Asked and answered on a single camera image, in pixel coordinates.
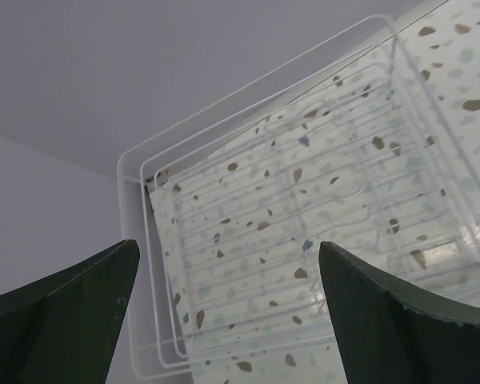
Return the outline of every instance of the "dish drying rack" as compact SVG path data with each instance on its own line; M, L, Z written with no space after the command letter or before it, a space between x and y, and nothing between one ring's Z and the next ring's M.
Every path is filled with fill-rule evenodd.
M154 144L198 123L200 114L122 156L123 236L140 230L146 236L144 278L152 295L150 306L134 299L128 313L140 378L332 342L320 241L480 306L480 218L459 175L471 176L478 188L480 181L391 21L370 17L296 59L334 47L366 25L383 26L389 38L344 54L169 148L157 152ZM299 87L299 97L238 122ZM128 175L135 168L139 179ZM132 230L125 196L129 188L138 194L135 181L142 181L144 223ZM163 274L155 277L156 270ZM150 323L152 334L139 337L139 322Z

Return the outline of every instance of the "wire rack frame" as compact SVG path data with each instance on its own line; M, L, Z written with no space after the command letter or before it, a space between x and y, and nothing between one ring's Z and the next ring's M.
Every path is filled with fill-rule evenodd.
M392 25L392 21L386 17L386 16L382 16L382 15L378 15L378 16L373 16L373 17L370 17L368 19L365 19L365 20L362 20L360 21L359 23L356 23L354 24L352 27L348 28L347 30L350 30L352 28L355 28L357 25L363 23L363 22L366 22L366 20L369 20L369 19L372 19L372 18L379 18L381 20L383 20L385 23L386 23L386 26L387 28L392 32L393 34L393 42L392 42L392 45L391 45L391 51L388 53L388 56L389 56L389 60L390 60L390 68L388 69L388 72L390 73L390 80L393 81L394 78L395 78L395 72L398 73L398 70L395 71L395 68L393 66L393 59L394 59L394 56L395 56L395 53L396 53L396 50L398 49L399 51L402 52L403 56L407 59L408 61L408 65L410 66L410 69L413 71L414 75L416 76L416 78L418 79L418 82L419 82L419 85L420 87L422 88L425 96L428 98L428 100L430 101L430 103L432 105L435 105L435 101L434 99L432 98L430 92L428 91L428 89L425 87L423 81L420 79L419 75L418 75L418 70L416 69L416 67L414 66L414 64L412 63L412 60L409 56L409 54L407 53L406 51L406 48L404 47L402 41L400 41L400 39L398 38L398 33L396 31L396 29L393 27ZM323 43L317 45L316 47L312 48L311 50L308 50L307 52L310 52L318 47L320 47L322 44L328 42L329 40L333 39L333 38L336 38L338 35L330 38L330 39L327 39L326 41L324 41ZM366 48L362 48L358 51L355 51L353 52L352 54L350 55L347 55L345 56L343 59L340 59L340 62L348 62L348 61L352 61L353 59L355 59L357 56L360 55L361 52L365 52L367 50L371 50L371 49L374 49L376 48L377 46L368 46ZM304 54L302 55L299 55L297 56L296 58L290 60L289 62L285 63L283 66L285 65L288 65L290 64L292 61L294 60L297 60L298 58L300 58L301 56L303 56ZM319 72L323 72L324 70L327 70L329 68L331 68L332 66L336 66L338 64L338 62L335 62L329 66L326 66L325 68L323 68L322 70L320 70ZM130 156L132 153L134 153L136 150L142 148L142 147L146 147L146 146L149 146L151 142L159 139L160 137L162 137L165 133L177 128L180 124L186 122L186 121L189 121L191 118L199 115L200 113L208 110L209 108L212 108L212 107L215 107L217 105L219 105L222 101L224 101L225 99L233 96L234 94L236 94L237 92L241 92L242 90L244 90L245 88L247 88L248 86L254 84L255 82L259 82L261 80L263 80L264 78L266 78L267 76L270 76L273 72L275 72L276 70L273 70L271 72L269 72L268 74L262 76L261 78L257 79L256 81L248 84L247 86L244 86L243 88L235 91L234 93L232 93L231 95L229 95L228 97L212 104L211 106L207 107L206 109L198 112L197 114L194 114L192 116L190 116L188 119L184 120L183 122L180 122L179 124L177 125L174 125L166 130L164 130L163 132L153 136L151 139L149 139L148 141L144 142L144 143L141 143L139 144L138 146L132 148L131 150L127 151L126 153L124 153L123 156L121 156L120 160L119 160L119 163L118 163L118 188L119 188L119 196L120 196L120 210L121 210L121 215L122 217L125 217L126 215L126 210L127 210L127 207L126 207L126 204L124 203L124 200L125 200L125 195L126 195L126 191L125 191L125 187L124 187L124 183L125 182L137 182L138 180L136 178L132 178L132 177L129 177L127 175L125 175L125 172L124 172L124 165L125 165L125 162L128 158L128 156ZM291 89L292 87L308 80L309 78L312 78L313 76L315 76L316 74L312 74L306 78L304 78L303 80L301 80L300 82L290 86L290 87L287 87L283 90L280 90L279 92L277 92L276 94L274 95L271 95L270 97L264 99L264 100L261 100L260 102L256 102L255 104L253 104L252 106L246 108L246 110L251 110L253 108L255 108L256 106L258 105L261 105L265 100L268 100L272 97L275 97L277 95L280 95L280 94L283 94L284 92L288 91L289 89ZM409 112L407 111L406 114L407 114L407 118L409 118L411 121L414 121L414 114L417 114L419 116L419 108L418 106L416 105L416 103L413 101L413 99L411 97L409 97L409 95L403 95L403 97L406 99L408 105L410 106L410 108L412 109L412 112ZM229 116L228 118L224 119L223 121L220 121L218 122L217 124L219 123L222 123L224 121L227 121L229 118L232 118L234 115L231 115ZM446 120L444 119L444 117L442 116L441 112L438 111L438 118L439 120L441 121L441 125L442 127L445 129L445 132L450 136L450 138L453 140L453 143L454 143L454 146L456 147L456 149L458 150L458 152L460 153L460 156L463 158L464 160L464 163L466 164L466 168L468 168L468 170L473 174L473 175L476 175L476 173L474 172L473 168L472 168L472 165L467 161L467 158L466 156L464 155L462 149L460 148L460 146L456 143L455 139L454 139L454 136L453 136L453 133L451 132L450 128L448 127L448 124L446 123ZM422 119L420 121L421 123L425 123L426 124L426 119ZM234 134L237 134L237 133L240 133L242 132L242 130L244 130L245 128L247 128L248 125L245 125L245 126L241 126L239 128L237 128L235 131L233 132L229 132L228 135L231 135L231 137L233 137ZM202 130L201 132L197 133L196 135L192 135L190 137L188 137L188 139L186 139L186 141L189 141L189 140L192 140L193 138L195 138L196 136L198 136L199 134L201 134L202 132L204 132L206 129ZM175 146L172 146L172 147L169 147L167 149L165 149L164 151L156 154L155 156L152 156L150 158L148 158L147 160L145 160L141 167L140 167L140 179L139 180L145 180L146 179L146 176L148 176L146 173L145 173L145 168L146 168L146 164L149 163L149 162L152 162L153 160L156 160L158 157L160 157L162 154L166 153L167 151L170 151L170 150L173 150L174 148L176 148L178 145L175 145ZM197 148L196 150L194 150L191 154L196 154L198 153L202 148ZM423 156L424 158L427 158L428 161L430 161L431 163L434 164L434 159L433 158L430 158L430 155L427 154L427 153L423 153ZM477 185L478 185L478 188L480 189L480 181L478 178L474 178L474 180L476 181ZM141 193L142 193L142 203L144 204L144 207L146 207L146 196L144 194L144 183L141 182ZM144 209L144 221L145 221L145 228L148 227L147 225L147 211L146 209ZM122 220L122 233L123 233L123 236L125 238L129 237L129 230L128 230L128 227L127 227L127 224L125 223L124 220ZM474 235L473 233L470 234L473 238L477 238L476 235ZM169 363L169 362L166 362L164 361L164 357L163 357L163 351L162 351L162 344L164 343L167 343L167 342L172 342L174 344L174 347L176 349L176 351L178 351L178 340L181 339L181 337L179 336L176 336L176 332L175 332L175 329L173 327L172 331L173 331L173 339L170 340L170 341L161 341L161 335L159 333L159 319L158 319L158 313L157 313L157 306L156 306L156 293L155 293L155 288L154 288L154 284L153 284L153 280L154 280L154 276L153 276L153 268L152 268L152 264L151 264L151 258L154 256L154 251L155 250L152 250L150 248L150 234L148 231L146 231L146 240L147 240L147 247L148 247L148 262L150 264L150 277L151 277L151 293L152 293L152 297L153 297L153 300L154 300L154 320L155 320L155 323L156 323L156 333L157 333L157 340L158 342L156 343L157 345L157 349L158 349L158 357L160 358L160 361L162 363L162 366L166 369L168 369L167 372L163 372L163 373L160 373L160 374L149 374L149 375L145 375L143 372L140 372L138 369L136 369L137 367L137 364L136 362L134 361L134 354L132 352L132 366L134 367L134 371L136 373L136 375L141 378L141 379L152 379L152 378L160 378L160 377L165 377L165 376L170 376L170 375L173 375L173 374L180 374L180 373L185 373L185 372L189 372L192 370L192 367L189 366L188 362L178 362L178 363ZM170 292L170 286L169 286L169 282L168 280L166 279L166 288L167 288L167 293L169 294ZM135 349L138 349L138 346L134 345L133 343L133 340L132 340L132 337L131 337L131 332L132 332L132 329L131 329L131 316L132 314L129 312L128 313L128 323L129 323L129 331L130 331L130 348L133 350ZM174 318L172 316L172 312L171 312L171 322L174 324ZM282 346L285 348L285 350L290 350L292 348L300 348L300 347L303 347L303 346L308 346L310 343L309 342L301 342L301 343L293 343L291 345L286 345L286 346ZM184 353L181 353L180 354L181 357L185 357L186 354Z

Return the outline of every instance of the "white wall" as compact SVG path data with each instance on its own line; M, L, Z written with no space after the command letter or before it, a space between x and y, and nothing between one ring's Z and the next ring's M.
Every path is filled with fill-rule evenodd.
M121 239L115 180L0 136L0 294ZM108 384L133 378L123 327Z

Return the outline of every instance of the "dark green object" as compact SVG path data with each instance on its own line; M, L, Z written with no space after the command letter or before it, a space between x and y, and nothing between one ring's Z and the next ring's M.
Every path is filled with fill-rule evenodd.
M480 309L383 272L332 242L320 274L349 384L480 384Z
M103 384L137 273L125 240L0 296L0 384Z

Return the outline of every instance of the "white ceiling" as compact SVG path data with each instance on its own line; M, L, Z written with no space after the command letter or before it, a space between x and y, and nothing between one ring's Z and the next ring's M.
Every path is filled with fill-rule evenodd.
M0 134L115 175L135 144L365 16L422 1L0 0Z

